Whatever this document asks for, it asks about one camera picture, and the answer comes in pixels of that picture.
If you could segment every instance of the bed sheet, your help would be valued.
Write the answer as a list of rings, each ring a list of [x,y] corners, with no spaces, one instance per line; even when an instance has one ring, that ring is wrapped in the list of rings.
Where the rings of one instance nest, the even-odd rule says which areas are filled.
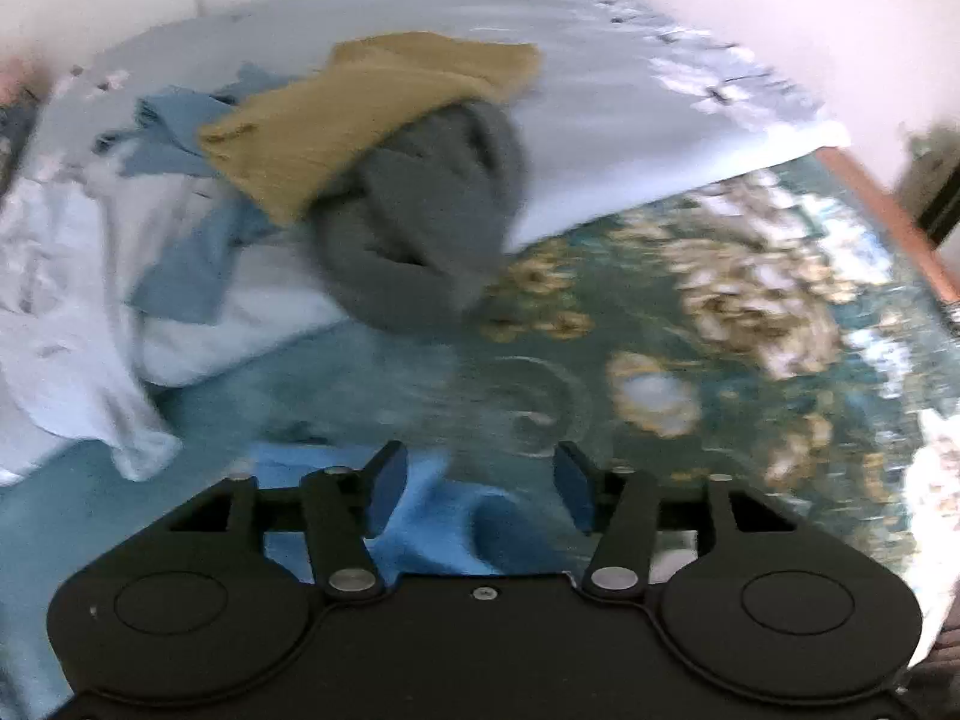
[[[62,701],[56,586],[256,440],[443,455],[517,496],[574,571],[592,543],[553,488],[558,440],[675,483],[744,479],[902,576],[923,656],[960,572],[958,397],[934,296],[808,157],[528,248],[445,343],[342,322],[167,392],[184,451],[150,482],[85,443],[0,490],[0,532],[31,535],[0,539],[0,670],[30,717]]]
[[[544,56],[535,87],[511,107],[531,170],[511,250],[846,142],[819,101],[743,47],[632,1],[277,0],[153,29],[61,79],[32,140],[27,176],[61,164],[85,166],[97,135],[131,125],[141,95],[171,84],[212,91],[233,81],[245,62],[306,74],[325,63],[338,41],[414,29],[532,42]],[[133,192],[119,187],[117,194]],[[274,260],[299,256],[296,244],[281,255],[273,243],[270,250],[252,247],[241,262],[246,275],[237,279],[233,300],[227,296],[233,308],[223,322],[206,328],[146,322],[147,379],[193,383],[327,321],[329,306],[319,305],[316,292],[297,289],[288,290],[276,314],[290,316],[289,323],[251,313],[261,287],[277,284]],[[308,282],[299,278],[304,287]],[[299,306],[310,310],[298,312]]]

